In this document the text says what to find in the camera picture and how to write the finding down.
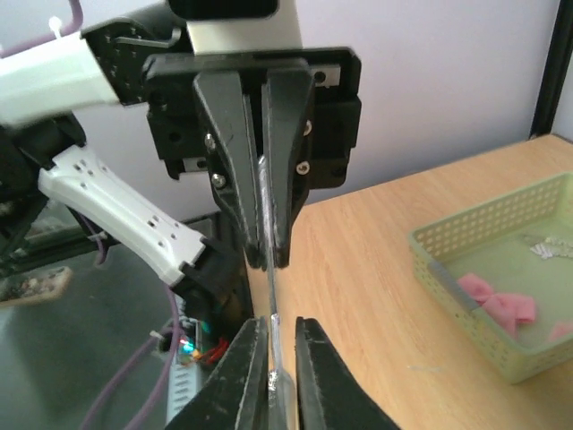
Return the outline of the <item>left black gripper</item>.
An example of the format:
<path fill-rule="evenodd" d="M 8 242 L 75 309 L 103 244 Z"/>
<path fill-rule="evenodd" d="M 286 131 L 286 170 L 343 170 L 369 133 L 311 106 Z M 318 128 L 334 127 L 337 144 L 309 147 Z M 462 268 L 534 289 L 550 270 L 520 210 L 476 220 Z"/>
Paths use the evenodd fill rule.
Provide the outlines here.
<path fill-rule="evenodd" d="M 271 69 L 262 89 L 271 249 L 275 265 L 285 268 L 290 262 L 293 225 L 302 206 L 300 195 L 307 193 L 304 181 L 296 178 L 296 166 L 308 158 L 304 130 L 314 98 L 312 78 L 310 187 L 337 188 L 346 180 L 350 152 L 357 142 L 362 109 L 358 56 L 348 47 L 204 56 L 154 54 L 141 71 L 151 136 L 171 178 L 178 179 L 185 171 L 187 159 L 205 158 L 205 132 L 212 136 L 209 172 L 226 181 L 212 186 L 213 195 L 234 223 L 247 262 L 254 269 L 264 266 L 264 250 L 252 111 L 239 73 L 228 70 L 237 70 L 248 82 L 255 82 L 264 69 L 296 60 L 302 61 L 311 75 L 304 67 Z M 203 72 L 218 70 L 225 72 Z"/>

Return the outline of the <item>green plastic basket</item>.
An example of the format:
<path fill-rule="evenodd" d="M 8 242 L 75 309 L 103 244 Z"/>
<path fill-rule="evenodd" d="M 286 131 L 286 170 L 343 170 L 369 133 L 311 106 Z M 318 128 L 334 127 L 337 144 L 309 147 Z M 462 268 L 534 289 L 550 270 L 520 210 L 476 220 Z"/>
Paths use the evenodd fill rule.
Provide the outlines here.
<path fill-rule="evenodd" d="M 572 243 L 569 172 L 416 228 L 409 235 L 417 280 L 510 383 L 569 361 L 572 338 L 540 348 L 518 344 L 462 290 L 457 279 L 472 272 L 498 288 L 507 278 L 572 280 L 572 258 L 543 260 L 530 250 L 546 237 Z"/>

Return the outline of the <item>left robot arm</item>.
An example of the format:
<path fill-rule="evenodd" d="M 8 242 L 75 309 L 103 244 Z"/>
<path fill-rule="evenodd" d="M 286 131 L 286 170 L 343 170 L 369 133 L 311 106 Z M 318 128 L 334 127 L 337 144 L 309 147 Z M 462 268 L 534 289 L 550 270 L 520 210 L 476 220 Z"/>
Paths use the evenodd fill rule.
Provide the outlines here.
<path fill-rule="evenodd" d="M 304 47 L 292 1 L 166 1 L 99 25 L 73 22 L 1 58 L 1 198 L 10 253 L 53 200 L 134 251 L 203 321 L 230 296 L 237 258 L 133 190 L 90 149 L 74 111 L 146 105 L 158 157 L 205 171 L 248 264 L 287 267 L 312 189 L 346 179 L 362 64 L 349 47 Z"/>

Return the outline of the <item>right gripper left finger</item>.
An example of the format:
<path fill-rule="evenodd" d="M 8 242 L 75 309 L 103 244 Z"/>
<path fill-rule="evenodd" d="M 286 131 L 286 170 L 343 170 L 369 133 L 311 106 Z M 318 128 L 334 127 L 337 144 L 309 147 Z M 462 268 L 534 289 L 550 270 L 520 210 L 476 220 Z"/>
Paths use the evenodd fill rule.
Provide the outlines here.
<path fill-rule="evenodd" d="M 171 430 L 256 430 L 268 424 L 269 330 L 243 324 L 198 394 L 167 424 Z"/>

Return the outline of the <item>silver star ornament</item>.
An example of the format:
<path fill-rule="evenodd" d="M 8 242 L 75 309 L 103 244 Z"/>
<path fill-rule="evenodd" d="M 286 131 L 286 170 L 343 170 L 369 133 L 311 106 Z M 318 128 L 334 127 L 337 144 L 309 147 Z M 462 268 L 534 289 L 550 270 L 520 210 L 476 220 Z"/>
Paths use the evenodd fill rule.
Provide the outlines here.
<path fill-rule="evenodd" d="M 280 338 L 280 317 L 277 301 L 277 267 L 274 245 L 274 217 L 269 180 L 269 162 L 265 156 L 258 161 L 261 189 L 261 217 L 269 286 L 269 335 L 272 365 L 269 370 L 269 428 L 289 429 L 291 425 L 288 374 L 283 366 Z"/>

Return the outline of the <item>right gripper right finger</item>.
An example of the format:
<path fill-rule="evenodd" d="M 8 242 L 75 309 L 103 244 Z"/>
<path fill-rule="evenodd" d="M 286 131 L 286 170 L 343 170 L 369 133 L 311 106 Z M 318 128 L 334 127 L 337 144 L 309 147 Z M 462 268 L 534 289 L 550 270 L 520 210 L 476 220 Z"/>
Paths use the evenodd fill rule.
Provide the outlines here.
<path fill-rule="evenodd" d="M 295 368 L 301 429 L 398 428 L 353 377 L 315 318 L 296 318 Z"/>

